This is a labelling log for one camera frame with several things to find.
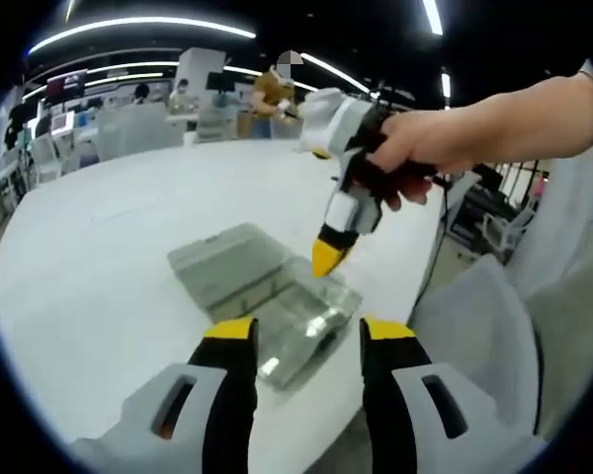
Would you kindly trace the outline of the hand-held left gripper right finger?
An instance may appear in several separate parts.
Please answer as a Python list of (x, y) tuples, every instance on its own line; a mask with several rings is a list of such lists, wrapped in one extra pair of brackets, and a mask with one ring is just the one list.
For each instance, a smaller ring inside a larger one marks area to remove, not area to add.
[(495, 401), (407, 326), (360, 321), (363, 408), (375, 473), (522, 473), (545, 450), (530, 429), (498, 418)]

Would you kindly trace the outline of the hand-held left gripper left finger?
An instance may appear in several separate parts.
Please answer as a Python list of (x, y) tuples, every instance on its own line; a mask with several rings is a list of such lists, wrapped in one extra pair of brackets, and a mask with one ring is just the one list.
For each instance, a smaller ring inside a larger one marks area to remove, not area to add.
[(222, 321), (161, 370), (97, 438), (70, 445), (87, 473), (245, 473), (257, 408), (257, 321)]

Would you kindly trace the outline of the person's right hand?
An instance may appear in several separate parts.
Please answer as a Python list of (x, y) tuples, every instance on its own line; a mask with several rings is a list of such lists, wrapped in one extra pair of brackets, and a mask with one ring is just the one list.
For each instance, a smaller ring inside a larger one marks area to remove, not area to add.
[(435, 166), (441, 173), (457, 173), (475, 165), (474, 134), (462, 109), (416, 111), (387, 118), (384, 142), (369, 161), (387, 174), (407, 161)]

